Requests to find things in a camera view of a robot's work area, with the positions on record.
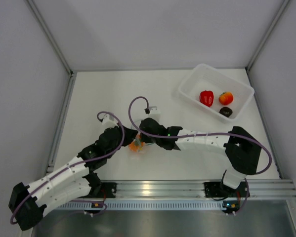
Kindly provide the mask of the black fake food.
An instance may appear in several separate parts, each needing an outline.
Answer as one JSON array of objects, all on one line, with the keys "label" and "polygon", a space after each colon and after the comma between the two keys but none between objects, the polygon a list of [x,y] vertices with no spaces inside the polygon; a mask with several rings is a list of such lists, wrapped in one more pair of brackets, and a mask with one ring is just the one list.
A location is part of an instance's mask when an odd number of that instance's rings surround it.
[{"label": "black fake food", "polygon": [[229,118],[232,114],[233,114],[233,111],[232,109],[230,109],[229,107],[222,107],[220,110],[219,110],[219,113],[227,118]]}]

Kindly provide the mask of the red fake pepper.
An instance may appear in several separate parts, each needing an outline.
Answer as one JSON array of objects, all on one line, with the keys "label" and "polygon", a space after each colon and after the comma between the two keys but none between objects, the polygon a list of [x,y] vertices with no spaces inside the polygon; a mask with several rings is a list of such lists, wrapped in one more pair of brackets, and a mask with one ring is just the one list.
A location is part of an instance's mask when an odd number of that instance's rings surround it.
[{"label": "red fake pepper", "polygon": [[214,101],[214,93],[210,90],[204,90],[199,95],[199,100],[207,107],[211,107]]}]

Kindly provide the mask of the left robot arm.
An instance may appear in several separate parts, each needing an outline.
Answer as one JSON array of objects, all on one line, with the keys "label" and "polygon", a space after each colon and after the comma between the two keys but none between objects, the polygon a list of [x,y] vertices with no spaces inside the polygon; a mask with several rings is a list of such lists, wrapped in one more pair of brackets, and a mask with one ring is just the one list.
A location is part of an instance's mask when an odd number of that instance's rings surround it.
[{"label": "left robot arm", "polygon": [[124,126],[105,129],[95,143],[85,147],[58,170],[28,185],[14,186],[8,204],[11,224],[25,231],[36,226],[47,214],[80,197],[101,193],[101,180],[95,171],[107,163],[121,147],[128,146],[137,130]]}]

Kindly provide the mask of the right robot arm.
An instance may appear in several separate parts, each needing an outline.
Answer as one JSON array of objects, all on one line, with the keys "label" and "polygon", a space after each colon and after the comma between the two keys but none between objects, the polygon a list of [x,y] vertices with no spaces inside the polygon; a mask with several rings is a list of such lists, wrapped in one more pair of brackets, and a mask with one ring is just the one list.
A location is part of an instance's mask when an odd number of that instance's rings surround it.
[{"label": "right robot arm", "polygon": [[199,136],[200,132],[180,126],[166,128],[152,118],[141,121],[139,128],[140,140],[144,143],[154,143],[168,151],[199,150],[228,158],[231,166],[225,170],[219,186],[207,197],[232,197],[246,176],[256,174],[261,147],[253,142],[254,138],[242,127],[235,126],[230,131],[236,137],[229,134]]}]

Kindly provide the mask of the clear zip top bag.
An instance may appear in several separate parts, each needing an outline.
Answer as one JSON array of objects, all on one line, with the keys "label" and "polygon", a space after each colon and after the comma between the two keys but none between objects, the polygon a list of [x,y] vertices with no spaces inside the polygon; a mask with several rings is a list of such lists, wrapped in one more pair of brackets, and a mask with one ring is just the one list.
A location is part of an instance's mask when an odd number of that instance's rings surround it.
[{"label": "clear zip top bag", "polygon": [[[136,135],[136,137],[135,137],[135,139],[134,139],[133,141],[138,141],[138,142],[140,141],[140,142],[143,142],[143,141],[141,140],[141,133],[140,133],[140,132]],[[146,153],[146,152],[148,151],[148,147],[154,145],[153,142],[149,142],[149,143],[144,142],[144,143],[145,143],[145,146],[143,147],[143,149],[142,149],[141,152],[138,152],[139,154],[144,154],[144,153]]]}]

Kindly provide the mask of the yellow fake bell pepper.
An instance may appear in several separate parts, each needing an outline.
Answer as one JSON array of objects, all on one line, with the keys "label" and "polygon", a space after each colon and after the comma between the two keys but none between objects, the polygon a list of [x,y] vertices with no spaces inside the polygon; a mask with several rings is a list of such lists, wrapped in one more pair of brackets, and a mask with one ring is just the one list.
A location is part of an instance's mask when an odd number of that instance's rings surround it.
[{"label": "yellow fake bell pepper", "polygon": [[220,104],[229,105],[233,102],[234,96],[230,91],[223,92],[218,98]]}]

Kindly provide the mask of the orange fake fruit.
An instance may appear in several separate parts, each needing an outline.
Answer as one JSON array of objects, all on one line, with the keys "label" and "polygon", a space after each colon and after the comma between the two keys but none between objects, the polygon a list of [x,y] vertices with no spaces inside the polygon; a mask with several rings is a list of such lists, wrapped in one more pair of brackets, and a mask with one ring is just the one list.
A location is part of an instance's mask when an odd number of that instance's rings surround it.
[{"label": "orange fake fruit", "polygon": [[133,141],[131,144],[128,145],[128,148],[132,152],[141,152],[143,147],[145,146],[144,142]]}]

